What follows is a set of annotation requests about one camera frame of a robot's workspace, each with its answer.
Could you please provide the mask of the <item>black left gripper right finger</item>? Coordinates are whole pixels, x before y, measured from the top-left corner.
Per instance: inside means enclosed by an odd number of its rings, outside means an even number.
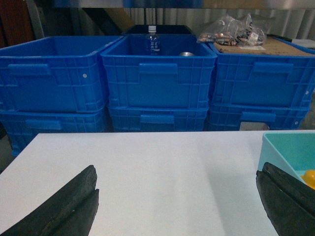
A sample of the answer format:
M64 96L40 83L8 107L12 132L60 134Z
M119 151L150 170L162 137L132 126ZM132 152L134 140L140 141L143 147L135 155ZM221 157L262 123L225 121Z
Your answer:
M314 189L269 162L256 172L256 186L278 235L315 234Z

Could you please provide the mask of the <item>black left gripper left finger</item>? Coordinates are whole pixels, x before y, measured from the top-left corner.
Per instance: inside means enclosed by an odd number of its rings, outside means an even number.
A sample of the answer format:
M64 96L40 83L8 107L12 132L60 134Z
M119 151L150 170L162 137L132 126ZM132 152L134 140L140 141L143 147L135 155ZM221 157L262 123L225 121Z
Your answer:
M94 165L87 166L2 236L87 236L99 206Z

